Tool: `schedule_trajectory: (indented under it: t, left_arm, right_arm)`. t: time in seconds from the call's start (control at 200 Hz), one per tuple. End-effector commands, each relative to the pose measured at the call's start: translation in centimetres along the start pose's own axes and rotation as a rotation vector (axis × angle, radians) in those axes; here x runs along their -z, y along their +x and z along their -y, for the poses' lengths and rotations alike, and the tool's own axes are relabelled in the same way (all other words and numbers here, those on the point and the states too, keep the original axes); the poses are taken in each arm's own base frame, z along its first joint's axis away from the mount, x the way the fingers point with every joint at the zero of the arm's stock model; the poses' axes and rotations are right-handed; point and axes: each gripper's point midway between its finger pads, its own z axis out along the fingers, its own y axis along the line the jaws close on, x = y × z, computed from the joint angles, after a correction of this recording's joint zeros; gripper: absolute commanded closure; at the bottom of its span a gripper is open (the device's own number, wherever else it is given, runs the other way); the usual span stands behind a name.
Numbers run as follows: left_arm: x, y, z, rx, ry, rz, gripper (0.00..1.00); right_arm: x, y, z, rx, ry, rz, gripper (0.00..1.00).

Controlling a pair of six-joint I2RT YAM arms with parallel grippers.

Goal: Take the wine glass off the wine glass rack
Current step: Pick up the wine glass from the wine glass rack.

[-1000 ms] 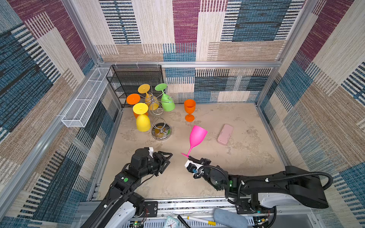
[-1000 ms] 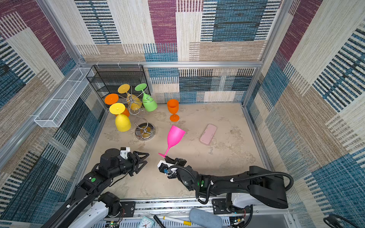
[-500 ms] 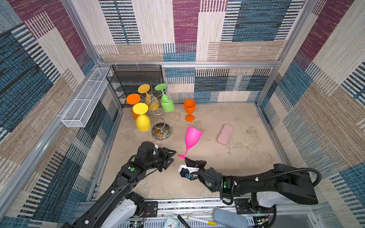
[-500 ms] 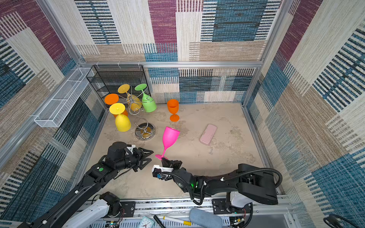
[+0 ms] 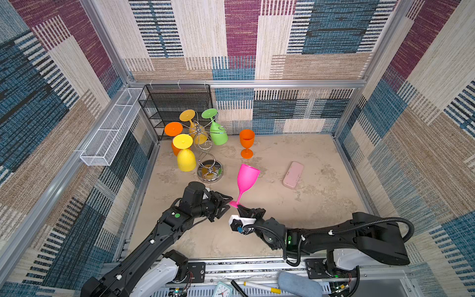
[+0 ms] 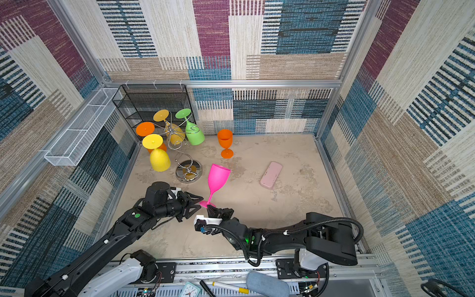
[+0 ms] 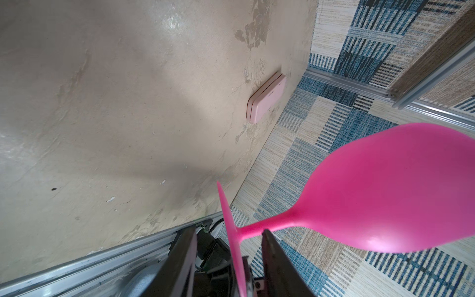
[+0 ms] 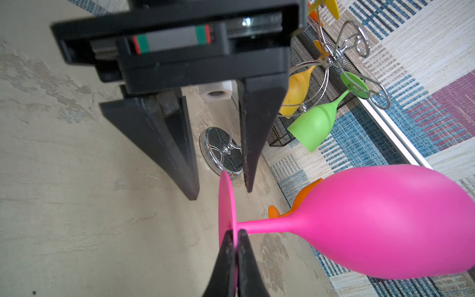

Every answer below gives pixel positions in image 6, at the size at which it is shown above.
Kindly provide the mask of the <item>pink wine glass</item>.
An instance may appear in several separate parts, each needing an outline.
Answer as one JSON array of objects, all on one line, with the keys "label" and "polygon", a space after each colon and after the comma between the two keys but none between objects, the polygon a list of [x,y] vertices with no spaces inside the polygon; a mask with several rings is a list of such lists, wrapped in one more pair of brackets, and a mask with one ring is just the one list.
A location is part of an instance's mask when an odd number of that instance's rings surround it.
[{"label": "pink wine glass", "polygon": [[215,206],[214,204],[211,203],[213,195],[219,191],[227,182],[229,176],[231,174],[231,170],[217,165],[213,164],[210,169],[209,177],[208,177],[208,185],[210,189],[210,195],[208,201],[201,201],[200,205],[204,208],[207,208],[209,205]]}]

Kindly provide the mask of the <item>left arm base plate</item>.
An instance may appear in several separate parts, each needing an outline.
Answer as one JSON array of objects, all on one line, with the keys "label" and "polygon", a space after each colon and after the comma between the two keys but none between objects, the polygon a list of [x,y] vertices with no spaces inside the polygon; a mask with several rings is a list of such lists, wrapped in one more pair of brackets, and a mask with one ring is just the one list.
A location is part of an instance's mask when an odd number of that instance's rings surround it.
[{"label": "left arm base plate", "polygon": [[173,283],[176,275],[176,262],[156,262],[155,263],[156,271],[155,278],[153,279],[153,284],[163,285],[168,283]]}]

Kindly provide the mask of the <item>orange front wine glass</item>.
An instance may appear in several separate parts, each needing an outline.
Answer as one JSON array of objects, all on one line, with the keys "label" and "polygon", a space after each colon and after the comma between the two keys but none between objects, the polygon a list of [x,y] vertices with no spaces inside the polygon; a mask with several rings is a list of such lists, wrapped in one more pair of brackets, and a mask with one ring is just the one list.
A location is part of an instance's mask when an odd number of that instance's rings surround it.
[{"label": "orange front wine glass", "polygon": [[230,149],[233,144],[233,133],[228,129],[223,129],[218,132],[217,134],[219,144],[223,147],[223,151],[221,152],[221,156],[223,158],[229,159],[232,158],[234,153]]}]

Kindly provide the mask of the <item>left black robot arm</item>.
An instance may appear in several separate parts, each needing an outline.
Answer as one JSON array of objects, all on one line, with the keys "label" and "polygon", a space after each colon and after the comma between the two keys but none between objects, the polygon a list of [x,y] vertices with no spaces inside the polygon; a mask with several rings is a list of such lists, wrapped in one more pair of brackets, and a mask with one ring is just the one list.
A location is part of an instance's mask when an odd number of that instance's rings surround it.
[{"label": "left black robot arm", "polygon": [[116,220],[107,233],[70,264],[47,279],[33,279],[25,288],[26,297],[77,297],[86,285],[116,255],[132,245],[162,218],[189,219],[204,198],[178,191],[166,182],[154,182],[145,197]]}]

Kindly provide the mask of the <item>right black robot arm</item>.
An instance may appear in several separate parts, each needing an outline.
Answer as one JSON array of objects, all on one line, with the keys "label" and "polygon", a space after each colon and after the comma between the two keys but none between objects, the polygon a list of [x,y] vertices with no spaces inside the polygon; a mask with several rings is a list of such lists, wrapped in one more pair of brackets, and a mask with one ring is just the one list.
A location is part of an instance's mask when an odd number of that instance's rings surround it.
[{"label": "right black robot arm", "polygon": [[209,206],[208,217],[196,216],[194,227],[206,235],[222,234],[245,260],[254,267],[264,256],[294,249],[296,271],[316,271],[326,263],[357,265],[355,245],[361,241],[364,228],[357,220],[329,217],[308,212],[297,224],[276,228],[249,228],[233,217],[233,209]]}]

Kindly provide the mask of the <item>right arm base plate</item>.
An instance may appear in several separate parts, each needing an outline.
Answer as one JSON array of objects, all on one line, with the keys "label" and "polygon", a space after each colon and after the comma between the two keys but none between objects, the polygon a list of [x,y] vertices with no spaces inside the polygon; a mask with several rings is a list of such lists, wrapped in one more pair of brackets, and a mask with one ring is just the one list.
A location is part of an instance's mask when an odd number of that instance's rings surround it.
[{"label": "right arm base plate", "polygon": [[327,276],[327,269],[329,264],[325,263],[318,267],[315,271],[309,271],[295,264],[294,259],[281,258],[276,260],[277,276],[280,280],[294,279],[294,278],[316,278]]}]

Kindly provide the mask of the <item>chrome wine glass rack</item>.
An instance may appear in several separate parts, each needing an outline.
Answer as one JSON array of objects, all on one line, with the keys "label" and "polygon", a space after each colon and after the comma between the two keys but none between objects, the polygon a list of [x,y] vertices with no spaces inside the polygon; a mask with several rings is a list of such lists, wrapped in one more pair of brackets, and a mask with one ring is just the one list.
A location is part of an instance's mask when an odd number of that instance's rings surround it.
[{"label": "chrome wine glass rack", "polygon": [[168,145],[167,136],[164,132],[162,135],[166,137],[164,144],[167,146],[167,149],[175,153],[174,161],[177,163],[175,176],[178,181],[186,184],[197,181],[202,175],[202,166],[198,161],[194,160],[188,153],[182,150],[182,147],[188,144],[186,138],[180,147],[174,148]]}]

